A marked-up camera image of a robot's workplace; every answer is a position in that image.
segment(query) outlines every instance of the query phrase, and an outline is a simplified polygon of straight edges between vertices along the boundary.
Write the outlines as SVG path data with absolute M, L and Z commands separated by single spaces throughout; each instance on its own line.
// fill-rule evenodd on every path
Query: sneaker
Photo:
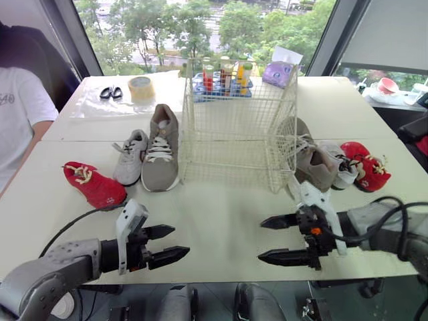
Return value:
M 334 179 L 332 188 L 341 191 L 353 184 L 358 175 L 356 165 L 351 164 L 350 159 L 345 156 L 339 145 L 331 140 L 322 140 L 318 143 L 318 147 L 325 151 L 332 161 L 339 164 L 338 174 Z
M 142 163 L 141 182 L 150 192 L 169 191 L 179 182 L 179 123 L 165 104 L 156 106 L 150 141 Z
M 148 138 L 141 129 L 134 130 L 125 140 L 123 147 L 114 143 L 113 147 L 121 153 L 114 169 L 113 178 L 124 186 L 131 186 L 140 179 L 142 160 L 147 149 Z
M 91 165 L 68 162 L 64 165 L 64 174 L 67 181 L 97 209 L 121 204 L 126 199 L 125 188 L 119 182 L 102 176 Z
M 383 162 L 370 155 L 370 152 L 359 142 L 345 142 L 341 149 L 345 156 L 356 165 L 358 176 L 354 184 L 364 192 L 374 192 L 381 189 L 391 177 Z
M 332 186 L 338 174 L 339 162 L 314 144 L 308 127 L 300 118 L 297 118 L 296 132 L 295 176 L 299 183 L 308 181 L 324 193 Z

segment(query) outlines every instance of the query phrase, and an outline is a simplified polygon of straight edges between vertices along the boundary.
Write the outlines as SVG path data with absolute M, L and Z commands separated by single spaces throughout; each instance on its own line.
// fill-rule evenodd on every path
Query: pink cup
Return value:
M 394 82 L 394 80 L 389 78 L 381 78 L 377 84 L 377 90 L 385 95 L 392 95 L 399 91 L 399 87 Z

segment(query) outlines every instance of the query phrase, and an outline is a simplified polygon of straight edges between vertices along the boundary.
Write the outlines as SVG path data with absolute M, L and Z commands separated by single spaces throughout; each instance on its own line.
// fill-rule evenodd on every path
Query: shoelace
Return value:
M 368 154 L 366 156 L 362 156 L 361 154 L 357 154 L 357 155 L 355 155 L 355 157 L 356 156 L 359 156 L 360 158 L 368 159 L 369 161 L 371 161 L 373 159 L 376 160 L 376 164 L 373 164 L 373 166 L 372 166 L 373 172 L 375 172 L 376 174 L 381 174 L 381 175 L 386 173 L 387 169 L 385 168 L 385 165 L 387 164 L 387 158 L 385 155 L 383 156 L 383 158 L 385 160 L 384 162 L 381 159 L 374 157 L 371 154 Z M 357 164 L 361 163 L 361 160 L 355 160 L 354 159 L 354 161 L 355 162 L 351 161 L 351 165 L 357 165 Z
M 310 146 L 315 146 L 308 142 L 308 138 L 310 138 L 309 134 L 298 135 L 296 137 L 296 154 L 298 152 L 301 152 L 305 148 L 308 148 Z
M 368 159 L 368 160 L 372 160 L 372 159 L 375 159 L 376 161 L 377 161 L 377 164 L 373 164 L 373 169 L 374 169 L 374 172 L 376 173 L 376 174 L 381 174 L 381 175 L 383 175 L 387 170 L 386 170 L 386 168 L 385 168 L 385 165 L 386 165 L 386 163 L 387 163 L 387 158 L 384 156 L 384 159 L 385 159 L 385 161 L 384 162 L 382 162 L 379 158 L 376 158 L 376 157 L 373 157 L 372 155 L 367 155 L 366 156 L 366 158 Z
M 336 155 L 336 158 L 340 158 L 343 160 L 343 162 L 341 162 L 339 165 L 339 171 L 348 171 L 350 173 L 352 172 L 351 167 L 355 166 L 356 163 L 352 163 L 352 161 L 348 157 L 342 154 Z
M 86 166 L 85 167 L 73 167 L 71 165 L 66 165 L 67 169 L 72 169 L 74 171 L 75 175 L 79 175 L 83 177 L 84 179 L 75 179 L 76 182 L 79 184 L 85 184 L 89 182 L 89 180 L 92 177 L 92 171 L 90 171 Z
M 153 139 L 151 148 L 147 151 L 146 159 L 153 163 L 157 158 L 163 158 L 167 162 L 173 159 L 173 152 L 165 138 L 156 136 Z
M 131 142 L 129 144 L 125 144 L 123 147 L 120 147 L 119 144 L 116 144 L 115 142 L 112 144 L 114 149 L 116 149 L 118 152 L 122 153 L 128 160 L 134 159 L 134 153 L 131 153 L 134 150 L 134 144 Z

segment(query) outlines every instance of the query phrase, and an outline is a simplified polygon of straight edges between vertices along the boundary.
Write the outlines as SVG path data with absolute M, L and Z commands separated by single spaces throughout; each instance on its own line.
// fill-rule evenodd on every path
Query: white t-shirt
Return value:
M 21 164 L 33 138 L 32 126 L 57 116 L 36 75 L 20 68 L 0 68 L 0 191 Z

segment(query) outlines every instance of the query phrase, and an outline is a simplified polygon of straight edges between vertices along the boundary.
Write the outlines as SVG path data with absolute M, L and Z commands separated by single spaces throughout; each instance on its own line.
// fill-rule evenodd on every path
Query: gray sneaker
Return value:
M 139 180 L 147 144 L 148 137 L 141 129 L 132 131 L 130 138 L 124 141 L 123 147 L 113 144 L 121 154 L 113 172 L 113 178 L 120 184 L 131 186 Z
M 150 122 L 150 141 L 141 169 L 142 186 L 150 192 L 169 191 L 179 182 L 179 123 L 172 110 L 159 104 Z
M 299 183 L 308 181 L 322 192 L 333 184 L 340 162 L 333 161 L 324 150 L 314 144 L 306 124 L 297 118 L 296 178 Z

